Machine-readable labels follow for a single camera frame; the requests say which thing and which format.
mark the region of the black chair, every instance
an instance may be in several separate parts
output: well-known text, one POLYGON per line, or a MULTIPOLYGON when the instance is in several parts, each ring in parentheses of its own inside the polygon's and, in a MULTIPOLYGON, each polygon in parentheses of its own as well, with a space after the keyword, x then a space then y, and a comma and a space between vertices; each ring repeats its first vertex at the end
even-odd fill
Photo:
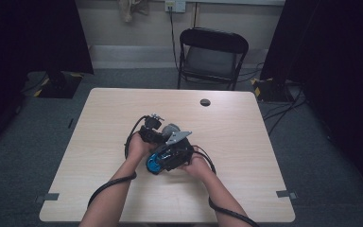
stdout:
POLYGON ((181 79, 188 77, 232 84, 235 88, 249 43, 242 36, 203 27, 186 29, 181 33, 181 56, 178 89, 181 79))

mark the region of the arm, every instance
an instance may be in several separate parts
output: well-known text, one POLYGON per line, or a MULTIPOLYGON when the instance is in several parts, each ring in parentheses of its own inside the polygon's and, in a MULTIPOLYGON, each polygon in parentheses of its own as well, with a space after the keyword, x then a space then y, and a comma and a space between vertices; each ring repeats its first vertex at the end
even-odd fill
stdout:
MULTIPOLYGON (((143 142, 139 133, 130 141, 128 159, 119 167, 111 180, 134 173, 140 161, 153 145, 143 142)), ((117 226, 128 195, 130 182, 115 184, 99 193, 88 207, 79 226, 117 226)))
MULTIPOLYGON (((194 154, 190 165, 182 166, 188 174, 198 178, 203 182, 208 191, 209 197, 215 205, 234 211, 246 216, 246 212, 229 190, 223 185, 217 175, 208 167, 205 159, 198 154, 194 154)), ((219 226, 244 226, 251 227, 248 223, 216 211, 216 218, 219 226)))

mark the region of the wooden table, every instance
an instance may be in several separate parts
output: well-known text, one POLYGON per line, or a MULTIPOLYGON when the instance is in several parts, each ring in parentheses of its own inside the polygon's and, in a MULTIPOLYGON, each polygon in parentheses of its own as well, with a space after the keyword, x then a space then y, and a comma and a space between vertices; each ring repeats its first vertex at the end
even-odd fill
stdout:
MULTIPOLYGON (((217 176, 257 222, 290 222, 285 183, 252 93, 95 88, 91 91, 45 201, 42 221, 81 221, 88 200, 121 166, 124 144, 135 122, 156 113, 163 125, 192 131, 191 144, 204 148, 217 176), (211 105, 203 107, 207 98, 211 105)), ((155 176, 137 168, 120 221, 216 222, 201 182, 182 170, 155 176)))

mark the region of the gray carpet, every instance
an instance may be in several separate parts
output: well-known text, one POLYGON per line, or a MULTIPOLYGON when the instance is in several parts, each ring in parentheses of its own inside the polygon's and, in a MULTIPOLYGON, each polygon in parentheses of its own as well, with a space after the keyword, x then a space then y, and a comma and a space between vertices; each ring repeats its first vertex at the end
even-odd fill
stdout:
MULTIPOLYGON (((26 87, 42 76, 43 73, 30 74, 26 87)), ((0 226, 78 226, 41 222, 42 204, 35 199, 48 192, 91 89, 174 89, 176 86, 175 69, 100 69, 82 80, 73 99, 37 98, 32 96, 35 89, 27 92, 22 110, 0 136, 0 226), (74 121, 68 128, 71 119, 74 121)), ((181 87, 226 89, 225 85, 191 82, 184 82, 181 87)), ((240 82, 236 90, 251 91, 251 84, 240 82)), ((296 95, 298 88, 292 87, 291 91, 296 95)), ((259 106, 262 114, 267 114, 279 104, 259 103, 259 106)), ((268 129, 277 118, 266 121, 268 129)), ((296 220, 261 226, 363 226, 363 179, 344 154, 327 140, 323 128, 322 122, 304 104, 287 113, 274 129, 270 140, 286 187, 298 195, 292 201, 296 220)))

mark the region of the chair back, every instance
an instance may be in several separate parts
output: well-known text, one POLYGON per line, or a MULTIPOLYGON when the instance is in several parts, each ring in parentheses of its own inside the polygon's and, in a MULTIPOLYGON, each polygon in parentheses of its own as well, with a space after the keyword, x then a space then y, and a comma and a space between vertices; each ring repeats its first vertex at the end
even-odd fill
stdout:
POLYGON ((249 43, 242 36, 221 30, 194 27, 186 29, 180 36, 181 50, 183 45, 190 45, 204 49, 246 55, 249 43))

